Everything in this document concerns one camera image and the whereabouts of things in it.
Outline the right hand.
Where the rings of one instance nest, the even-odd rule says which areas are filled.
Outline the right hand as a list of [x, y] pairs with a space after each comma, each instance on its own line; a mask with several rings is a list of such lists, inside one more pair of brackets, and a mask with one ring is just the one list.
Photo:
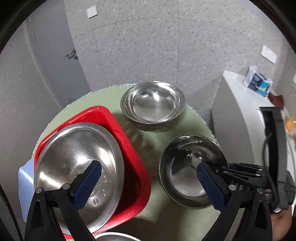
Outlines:
[[292, 225], [292, 207], [289, 206], [287, 210], [284, 209], [279, 213], [272, 213], [270, 216], [273, 241], [283, 239]]

